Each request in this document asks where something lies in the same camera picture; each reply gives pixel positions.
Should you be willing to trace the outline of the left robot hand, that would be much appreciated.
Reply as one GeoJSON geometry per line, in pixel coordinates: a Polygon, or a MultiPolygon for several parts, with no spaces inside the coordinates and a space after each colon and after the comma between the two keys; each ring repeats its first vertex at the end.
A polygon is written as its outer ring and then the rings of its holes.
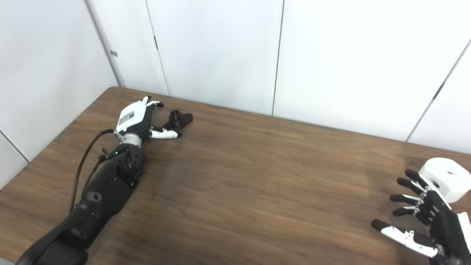
{"type": "Polygon", "coordinates": [[[153,111],[156,107],[162,108],[164,104],[160,101],[151,100],[151,96],[146,96],[142,100],[125,107],[120,113],[116,126],[117,133],[121,135],[121,142],[137,145],[137,142],[144,143],[150,138],[172,139],[182,137],[183,134],[179,131],[152,126],[153,111]]]}

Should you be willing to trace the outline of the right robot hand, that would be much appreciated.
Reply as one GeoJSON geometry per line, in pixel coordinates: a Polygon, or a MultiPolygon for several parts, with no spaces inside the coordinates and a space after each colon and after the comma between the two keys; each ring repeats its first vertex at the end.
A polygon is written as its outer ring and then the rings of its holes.
{"type": "Polygon", "coordinates": [[[390,195],[390,201],[407,203],[393,211],[395,217],[412,215],[428,228],[428,234],[388,224],[375,219],[371,227],[382,235],[429,259],[431,265],[469,265],[470,220],[466,212],[455,213],[432,181],[407,169],[406,178],[397,183],[416,196],[390,195]]]}

